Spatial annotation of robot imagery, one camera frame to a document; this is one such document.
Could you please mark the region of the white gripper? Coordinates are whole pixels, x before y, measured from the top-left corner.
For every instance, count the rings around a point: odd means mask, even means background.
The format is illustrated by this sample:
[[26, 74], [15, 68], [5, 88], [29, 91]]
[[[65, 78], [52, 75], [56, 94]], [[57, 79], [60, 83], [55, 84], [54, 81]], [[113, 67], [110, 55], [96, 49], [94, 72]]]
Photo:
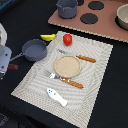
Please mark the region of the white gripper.
[[12, 51], [10, 48], [0, 45], [0, 79], [5, 75], [10, 62]]

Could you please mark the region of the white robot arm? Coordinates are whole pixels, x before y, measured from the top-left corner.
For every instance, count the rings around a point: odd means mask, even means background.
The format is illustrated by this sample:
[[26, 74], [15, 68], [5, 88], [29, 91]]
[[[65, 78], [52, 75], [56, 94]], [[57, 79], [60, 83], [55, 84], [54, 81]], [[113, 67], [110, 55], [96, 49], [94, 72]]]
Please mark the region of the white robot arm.
[[0, 79], [3, 78], [5, 75], [10, 57], [12, 54], [12, 51], [9, 47], [6, 46], [6, 41], [7, 41], [7, 33], [0, 23]]

